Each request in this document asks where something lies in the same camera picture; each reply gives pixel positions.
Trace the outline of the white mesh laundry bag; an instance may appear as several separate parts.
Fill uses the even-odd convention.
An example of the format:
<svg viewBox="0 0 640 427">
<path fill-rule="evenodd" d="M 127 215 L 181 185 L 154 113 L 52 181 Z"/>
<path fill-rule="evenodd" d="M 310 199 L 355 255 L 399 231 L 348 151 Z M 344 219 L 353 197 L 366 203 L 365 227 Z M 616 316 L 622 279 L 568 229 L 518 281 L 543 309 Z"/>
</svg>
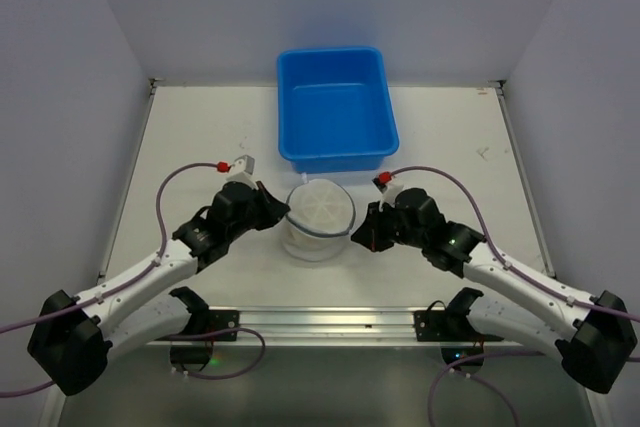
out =
<svg viewBox="0 0 640 427">
<path fill-rule="evenodd" d="M 321 262 L 346 246 L 356 220 L 351 195 L 328 179 L 312 179 L 296 186 L 287 196 L 281 241 L 294 258 Z"/>
</svg>

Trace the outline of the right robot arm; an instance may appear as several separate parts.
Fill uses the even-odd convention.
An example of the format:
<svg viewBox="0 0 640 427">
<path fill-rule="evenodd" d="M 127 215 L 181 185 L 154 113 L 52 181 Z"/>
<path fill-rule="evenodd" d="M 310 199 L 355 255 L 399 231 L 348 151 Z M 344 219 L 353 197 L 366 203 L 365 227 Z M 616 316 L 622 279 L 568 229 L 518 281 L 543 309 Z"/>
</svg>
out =
<svg viewBox="0 0 640 427">
<path fill-rule="evenodd" d="M 487 236 L 447 220 L 419 189 L 392 204 L 370 203 L 351 239 L 371 252 L 416 248 L 435 268 L 483 286 L 458 293 L 447 307 L 467 335 L 500 337 L 543 353 L 596 393 L 611 391 L 638 344 L 619 296 L 593 295 L 529 268 Z"/>
</svg>

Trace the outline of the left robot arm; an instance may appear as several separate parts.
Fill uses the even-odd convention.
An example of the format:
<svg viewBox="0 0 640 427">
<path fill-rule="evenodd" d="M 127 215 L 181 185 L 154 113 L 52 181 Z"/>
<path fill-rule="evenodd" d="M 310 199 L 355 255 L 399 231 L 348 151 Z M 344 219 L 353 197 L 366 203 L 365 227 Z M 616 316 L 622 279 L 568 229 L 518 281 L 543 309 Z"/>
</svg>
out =
<svg viewBox="0 0 640 427">
<path fill-rule="evenodd" d="M 230 181 L 159 250 L 120 275 L 43 303 L 27 351 L 67 396 L 93 384 L 127 350 L 205 325 L 205 303 L 179 287 L 224 257 L 245 233 L 275 227 L 288 213 L 262 183 Z"/>
</svg>

